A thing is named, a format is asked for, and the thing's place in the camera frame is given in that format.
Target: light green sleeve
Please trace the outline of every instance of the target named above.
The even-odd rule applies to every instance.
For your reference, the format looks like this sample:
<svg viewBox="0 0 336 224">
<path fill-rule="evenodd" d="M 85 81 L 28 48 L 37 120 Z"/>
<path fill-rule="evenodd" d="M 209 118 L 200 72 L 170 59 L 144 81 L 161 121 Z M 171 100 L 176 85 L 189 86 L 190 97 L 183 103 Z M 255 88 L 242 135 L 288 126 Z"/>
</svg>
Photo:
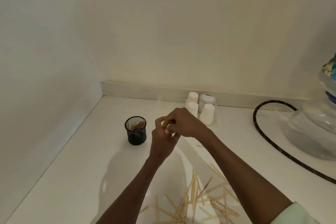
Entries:
<svg viewBox="0 0 336 224">
<path fill-rule="evenodd" d="M 271 224 L 320 224 L 298 203 L 288 206 Z"/>
</svg>

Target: white cup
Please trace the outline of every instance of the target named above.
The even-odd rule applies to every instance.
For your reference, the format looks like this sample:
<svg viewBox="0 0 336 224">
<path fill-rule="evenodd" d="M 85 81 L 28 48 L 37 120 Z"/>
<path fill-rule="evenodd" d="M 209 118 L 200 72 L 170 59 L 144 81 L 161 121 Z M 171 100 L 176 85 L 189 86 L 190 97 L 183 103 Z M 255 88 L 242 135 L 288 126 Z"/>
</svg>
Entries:
<svg viewBox="0 0 336 224">
<path fill-rule="evenodd" d="M 187 102 L 185 103 L 185 107 L 188 109 L 188 104 L 191 102 L 195 102 L 198 104 L 198 94 L 196 92 L 190 92 L 188 95 Z"/>
<path fill-rule="evenodd" d="M 212 104 L 205 104 L 203 111 L 199 116 L 199 120 L 205 125 L 210 125 L 213 122 L 214 114 L 215 114 L 215 106 Z"/>
<path fill-rule="evenodd" d="M 198 104 L 195 102 L 188 103 L 188 106 L 186 107 L 188 111 L 197 118 L 197 112 L 198 112 Z"/>
</svg>

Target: black cable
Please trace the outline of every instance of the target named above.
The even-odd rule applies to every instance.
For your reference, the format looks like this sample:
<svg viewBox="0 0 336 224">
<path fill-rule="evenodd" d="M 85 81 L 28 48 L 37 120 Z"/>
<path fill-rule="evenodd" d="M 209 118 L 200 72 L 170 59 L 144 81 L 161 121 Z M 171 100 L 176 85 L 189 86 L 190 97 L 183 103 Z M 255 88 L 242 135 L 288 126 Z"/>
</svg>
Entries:
<svg viewBox="0 0 336 224">
<path fill-rule="evenodd" d="M 263 103 L 261 103 L 260 105 L 258 105 L 253 112 L 253 123 L 255 128 L 257 129 L 257 131 L 259 132 L 259 134 L 261 134 L 261 136 L 267 141 L 269 142 L 275 149 L 277 149 L 279 152 L 281 152 L 282 154 L 284 154 L 287 158 L 289 158 L 290 160 L 294 161 L 295 163 L 299 164 L 300 166 L 302 166 L 303 168 L 307 169 L 308 171 L 312 172 L 313 174 L 316 174 L 318 176 L 320 176 L 323 179 L 326 179 L 329 182 L 332 182 L 334 184 L 336 184 L 336 180 L 325 175 L 322 174 L 321 172 L 315 170 L 314 168 L 306 165 L 305 163 L 302 163 L 300 160 L 298 160 L 297 158 L 294 158 L 291 154 L 289 154 L 288 152 L 286 152 L 285 150 L 283 150 L 281 147 L 279 147 L 275 142 L 273 142 L 269 137 L 267 137 L 267 135 L 265 135 L 265 133 L 260 129 L 258 123 L 257 123 L 257 112 L 258 110 L 265 104 L 268 103 L 279 103 L 279 104 L 283 104 L 283 105 L 287 105 L 288 107 L 292 108 L 294 111 L 297 110 L 297 108 L 295 108 L 294 106 L 292 106 L 289 103 L 286 103 L 284 101 L 280 101 L 280 100 L 268 100 L 265 101 Z"/>
</svg>

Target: black mesh pencil cup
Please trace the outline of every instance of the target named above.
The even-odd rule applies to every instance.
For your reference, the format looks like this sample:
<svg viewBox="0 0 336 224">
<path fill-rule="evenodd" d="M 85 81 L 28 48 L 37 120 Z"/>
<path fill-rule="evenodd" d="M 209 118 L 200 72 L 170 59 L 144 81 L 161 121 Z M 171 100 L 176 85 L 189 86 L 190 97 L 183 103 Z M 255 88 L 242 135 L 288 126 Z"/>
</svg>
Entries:
<svg viewBox="0 0 336 224">
<path fill-rule="evenodd" d="M 140 116 L 130 117 L 125 122 L 128 141 L 132 145 L 141 145 L 146 141 L 146 120 Z"/>
</svg>

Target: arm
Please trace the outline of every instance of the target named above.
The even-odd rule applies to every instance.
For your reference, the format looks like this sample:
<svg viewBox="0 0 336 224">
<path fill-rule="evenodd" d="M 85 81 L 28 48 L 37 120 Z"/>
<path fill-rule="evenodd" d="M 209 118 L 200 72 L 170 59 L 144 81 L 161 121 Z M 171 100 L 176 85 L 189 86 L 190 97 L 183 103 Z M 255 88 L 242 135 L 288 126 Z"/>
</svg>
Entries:
<svg viewBox="0 0 336 224">
<path fill-rule="evenodd" d="M 163 117 L 155 121 L 149 157 L 140 172 L 120 196 L 103 213 L 97 224 L 136 223 L 149 184 L 164 160 L 172 153 L 179 135 L 166 134 L 162 128 Z"/>
<path fill-rule="evenodd" d="M 258 172 L 227 148 L 203 123 L 186 108 L 176 108 L 163 123 L 173 122 L 166 133 L 177 132 L 195 137 L 212 155 L 229 181 L 242 207 L 254 224 L 272 222 L 292 202 Z"/>
</svg>

